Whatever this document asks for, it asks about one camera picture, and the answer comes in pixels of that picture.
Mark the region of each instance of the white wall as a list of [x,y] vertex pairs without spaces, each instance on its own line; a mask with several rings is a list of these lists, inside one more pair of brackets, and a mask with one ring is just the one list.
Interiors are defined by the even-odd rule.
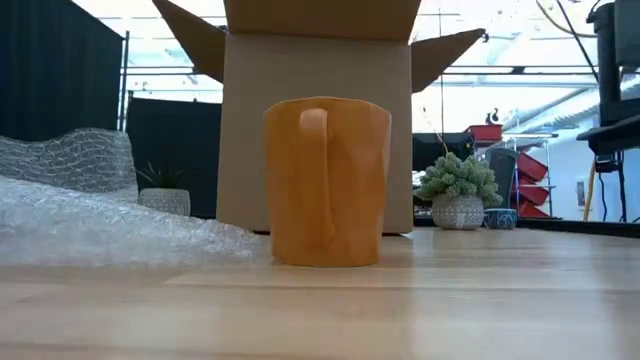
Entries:
[[[551,183],[556,188],[553,196],[553,215],[565,220],[581,221],[584,208],[578,205],[576,183],[585,181],[585,197],[588,191],[589,172],[593,162],[593,152],[587,142],[575,140],[576,135],[588,129],[592,120],[585,120],[580,129],[560,131],[560,137],[549,143]],[[544,149],[536,148],[529,152],[536,160],[546,163]],[[625,191],[627,195],[627,218],[633,221],[640,216],[640,150],[625,152]],[[608,208],[607,221],[617,222],[622,214],[618,173],[603,174],[605,183],[605,200]],[[604,207],[601,198],[602,187],[597,174],[594,182],[594,193],[591,201],[590,221],[602,221]],[[542,208],[548,213],[548,204]]]

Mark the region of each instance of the metal rack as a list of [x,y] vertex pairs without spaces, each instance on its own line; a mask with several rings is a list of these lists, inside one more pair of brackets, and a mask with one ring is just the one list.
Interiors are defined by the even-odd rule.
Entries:
[[518,163],[516,162],[516,211],[518,212],[518,216],[520,215],[520,189],[521,188],[545,188],[549,191],[549,216],[553,217],[553,189],[555,189],[555,185],[551,184],[551,159],[549,155],[549,139],[557,138],[558,134],[555,133],[535,133],[535,134],[510,134],[503,133],[502,141],[492,144],[486,148],[480,149],[477,152],[477,155],[484,154],[487,150],[495,147],[504,147],[504,148],[512,148],[514,151],[518,151],[518,147],[526,147],[526,146],[542,146],[545,151],[545,155],[547,158],[547,184],[546,185],[524,185],[519,183],[518,174]]

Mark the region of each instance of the potted plant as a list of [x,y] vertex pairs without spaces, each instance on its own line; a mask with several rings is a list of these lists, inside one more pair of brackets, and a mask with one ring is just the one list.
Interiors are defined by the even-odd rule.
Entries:
[[171,169],[164,162],[162,170],[149,166],[138,171],[151,187],[142,189],[138,204],[171,214],[189,216],[191,214],[191,198],[187,190],[178,189],[178,180],[184,174],[182,170]]
[[433,201],[431,215],[442,229],[476,229],[482,225],[484,207],[502,202],[493,170],[473,156],[462,161],[447,153],[427,168],[420,183],[415,195]]

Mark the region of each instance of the red box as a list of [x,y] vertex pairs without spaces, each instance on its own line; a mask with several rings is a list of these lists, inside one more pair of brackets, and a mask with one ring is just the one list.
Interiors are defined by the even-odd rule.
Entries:
[[547,166],[531,156],[520,153],[518,157],[518,175],[524,175],[529,179],[538,182],[547,175]]
[[[527,185],[536,185],[535,181],[532,181],[526,176],[518,177],[518,183],[525,185],[520,187],[520,198],[531,201],[535,205],[542,205],[547,201],[549,197],[549,190],[543,187],[529,187]],[[516,192],[516,184],[513,184],[513,191]]]
[[476,144],[494,144],[502,140],[502,125],[472,125],[465,132],[473,133]]
[[[511,207],[516,209],[516,201],[511,201]],[[538,209],[531,202],[520,198],[520,209],[518,210],[519,217],[533,217],[533,218],[547,218],[549,215],[544,211]]]

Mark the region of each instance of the mug handle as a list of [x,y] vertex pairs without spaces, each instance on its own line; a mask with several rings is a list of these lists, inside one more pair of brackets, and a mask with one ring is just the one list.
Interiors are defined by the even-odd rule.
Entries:
[[307,239],[315,246],[328,246],[335,227],[329,197],[329,136],[327,110],[313,108],[300,114],[300,192]]

